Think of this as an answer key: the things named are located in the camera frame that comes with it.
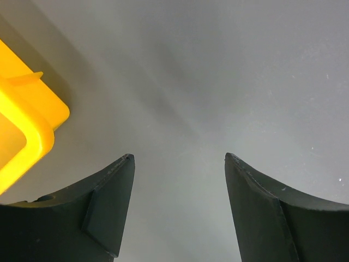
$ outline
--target yellow plastic bin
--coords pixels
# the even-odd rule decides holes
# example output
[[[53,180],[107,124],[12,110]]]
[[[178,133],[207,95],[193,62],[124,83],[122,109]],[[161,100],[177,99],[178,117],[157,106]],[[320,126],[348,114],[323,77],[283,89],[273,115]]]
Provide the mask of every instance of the yellow plastic bin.
[[[0,194],[46,155],[68,107],[0,40]]]

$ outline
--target gray table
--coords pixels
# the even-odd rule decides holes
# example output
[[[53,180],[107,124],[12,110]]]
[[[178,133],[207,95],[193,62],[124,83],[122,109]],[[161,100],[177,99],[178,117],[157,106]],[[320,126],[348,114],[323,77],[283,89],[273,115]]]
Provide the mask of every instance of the gray table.
[[[0,38],[70,106],[53,150],[1,196],[136,157],[118,261],[239,261],[235,153],[349,203],[349,2],[2,1]]]

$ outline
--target yellow object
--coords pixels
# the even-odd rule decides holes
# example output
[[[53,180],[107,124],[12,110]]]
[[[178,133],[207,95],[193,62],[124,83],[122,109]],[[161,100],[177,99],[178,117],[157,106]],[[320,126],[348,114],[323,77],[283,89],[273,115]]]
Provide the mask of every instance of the yellow object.
[[[0,40],[0,194],[53,147],[68,107]]]

